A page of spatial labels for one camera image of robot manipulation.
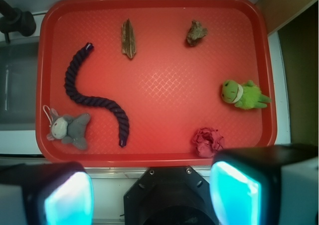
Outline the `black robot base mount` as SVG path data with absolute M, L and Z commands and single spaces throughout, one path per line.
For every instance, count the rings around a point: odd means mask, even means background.
M 192 167 L 149 168 L 124 194 L 127 225 L 217 225 L 209 183 Z

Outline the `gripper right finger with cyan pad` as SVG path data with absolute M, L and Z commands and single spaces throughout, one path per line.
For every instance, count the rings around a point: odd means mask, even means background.
M 222 225 L 316 225 L 319 149 L 297 143 L 222 150 L 209 188 Z

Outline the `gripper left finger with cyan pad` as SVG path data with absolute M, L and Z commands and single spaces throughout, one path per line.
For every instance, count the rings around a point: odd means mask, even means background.
M 2 225 L 91 225 L 94 190 L 78 162 L 0 167 Z

